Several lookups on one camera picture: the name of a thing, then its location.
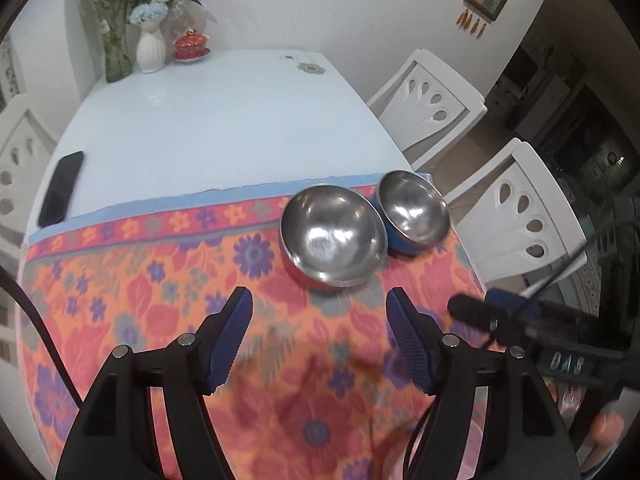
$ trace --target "black phone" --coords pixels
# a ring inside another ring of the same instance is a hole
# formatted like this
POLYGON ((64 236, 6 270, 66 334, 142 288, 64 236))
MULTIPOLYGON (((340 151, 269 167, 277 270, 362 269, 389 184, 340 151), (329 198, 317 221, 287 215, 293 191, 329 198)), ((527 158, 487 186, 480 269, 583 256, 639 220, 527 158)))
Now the black phone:
POLYGON ((69 207, 69 201, 74 192, 83 161, 84 153, 75 152, 62 157, 58 162, 53 177, 51 177, 47 194, 42 201, 42 209, 38 218, 40 227, 59 224, 66 218, 66 210, 69 207))

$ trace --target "floral tablecloth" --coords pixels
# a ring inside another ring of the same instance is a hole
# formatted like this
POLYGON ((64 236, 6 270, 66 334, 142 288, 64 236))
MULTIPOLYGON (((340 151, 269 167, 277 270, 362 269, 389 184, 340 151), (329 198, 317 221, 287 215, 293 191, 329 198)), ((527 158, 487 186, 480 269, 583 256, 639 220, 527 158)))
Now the floral tablecloth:
MULTIPOLYGON (((377 180, 337 182, 358 182, 370 196, 377 180)), ((22 285, 80 394, 114 346, 165 346, 244 285, 254 317, 227 383, 206 398, 236 478, 379 478, 386 452, 430 403, 410 383, 390 334, 386 291, 403 286, 444 332, 477 345, 482 335, 453 321, 446 306, 453 294, 480 296, 482 287, 452 230, 423 256, 389 258, 361 288, 300 288, 283 269, 277 221, 287 197, 306 184, 148 201, 33 239, 22 285)), ((77 410, 25 316, 20 348, 36 425, 56 464, 77 410)), ((165 474, 180 478, 161 391, 152 403, 165 474)))

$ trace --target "black cable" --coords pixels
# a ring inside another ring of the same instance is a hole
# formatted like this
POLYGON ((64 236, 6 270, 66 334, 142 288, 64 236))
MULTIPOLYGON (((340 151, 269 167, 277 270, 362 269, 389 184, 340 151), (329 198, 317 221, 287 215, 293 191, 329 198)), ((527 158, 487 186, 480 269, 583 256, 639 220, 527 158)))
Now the black cable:
POLYGON ((40 317, 40 314, 38 313, 35 305, 31 302, 26 293, 20 288, 20 285, 16 283, 13 277, 6 270, 4 270, 2 266, 0 266, 0 287, 3 288, 4 291, 13 298, 15 303, 20 305, 20 308, 33 323, 33 326, 35 327, 38 335, 44 343, 44 348, 47 349, 47 352, 49 353, 51 360, 56 367, 56 370, 62 378, 62 382, 65 384, 66 389, 69 390, 71 398, 74 400, 78 408, 80 408, 80 406, 82 405, 82 397, 80 397, 80 395, 78 394, 78 390, 76 390, 74 382, 71 380, 69 373, 66 371, 65 364, 62 362, 60 354, 56 349, 56 345, 53 343, 53 339, 49 335, 49 330, 47 330, 47 327, 40 317))
POLYGON ((635 230, 636 230, 636 234, 638 234, 640 236, 640 221, 638 221, 638 219, 633 219, 633 220, 625 220, 625 221, 620 221, 620 222, 615 222, 614 224, 610 225, 607 228, 604 229, 600 229, 599 231, 596 231, 593 235, 591 235, 587 241, 585 241, 585 243, 583 243, 580 248, 575 251, 574 254, 572 254, 571 257, 569 257, 569 259, 567 261, 564 262, 564 264, 562 264, 558 270, 556 270, 556 272, 554 272, 539 288, 538 290, 536 290, 527 301, 525 301, 523 304, 521 304, 518 308, 516 308, 513 313, 511 314, 512 317, 518 317, 520 316, 523 312, 526 312, 529 307, 538 299, 538 297, 540 296, 540 294, 542 294, 542 292, 549 286, 551 285, 555 280, 557 280, 563 272, 565 272, 569 266, 578 259, 578 257, 580 257, 580 255, 584 252, 584 250, 589 247, 591 244, 593 244, 595 241, 599 240, 600 238, 602 238, 604 235, 609 234, 609 232, 615 230, 615 229, 620 229, 621 227, 628 227, 628 226, 632 226, 635 230))
POLYGON ((427 419, 429 418, 429 414, 431 413, 431 409, 435 402, 436 400, 434 400, 429 405, 429 407, 426 410, 424 410, 424 413, 420 417, 420 420, 418 420, 418 423, 415 425, 414 432, 411 434, 411 437, 409 438, 409 444, 407 445, 406 451, 404 452, 404 460, 402 460, 402 478, 403 479, 406 479, 406 472, 409 470, 409 462, 411 461, 411 452, 414 449, 415 441, 418 438, 418 435, 420 435, 422 428, 426 424, 427 419))

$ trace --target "flower vase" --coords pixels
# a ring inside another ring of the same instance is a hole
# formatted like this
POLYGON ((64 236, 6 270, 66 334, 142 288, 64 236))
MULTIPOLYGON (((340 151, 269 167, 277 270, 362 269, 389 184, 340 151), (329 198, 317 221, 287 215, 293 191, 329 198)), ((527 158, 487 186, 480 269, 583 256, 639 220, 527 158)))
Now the flower vase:
POLYGON ((100 27, 104 47, 104 75, 107 83, 126 78, 133 72, 127 44, 127 7, 105 9, 100 27))
POLYGON ((164 67, 166 43, 160 32, 160 22, 144 22, 140 28, 142 33, 136 57, 142 73, 151 74, 164 67))

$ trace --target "white chair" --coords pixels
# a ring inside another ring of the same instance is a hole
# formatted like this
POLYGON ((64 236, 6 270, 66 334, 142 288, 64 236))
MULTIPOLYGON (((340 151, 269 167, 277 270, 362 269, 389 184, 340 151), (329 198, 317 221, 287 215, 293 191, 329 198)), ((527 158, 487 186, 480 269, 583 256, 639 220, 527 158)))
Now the white chair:
POLYGON ((411 163, 426 170, 438 161, 486 113, 484 97, 458 72, 428 50, 416 50, 367 106, 411 163))
MULTIPOLYGON (((31 109, 31 96, 14 97, 0 114, 0 226, 22 234, 56 141, 31 109)), ((20 247, 0 237, 0 251, 20 259, 20 247)))
MULTIPOLYGON (((585 242, 578 219, 558 183, 533 148, 518 139, 511 139, 444 200, 453 202, 510 158, 514 163, 456 226, 485 283, 547 266, 573 254, 585 242)), ((559 279, 586 261, 586 254, 582 253, 559 279)))

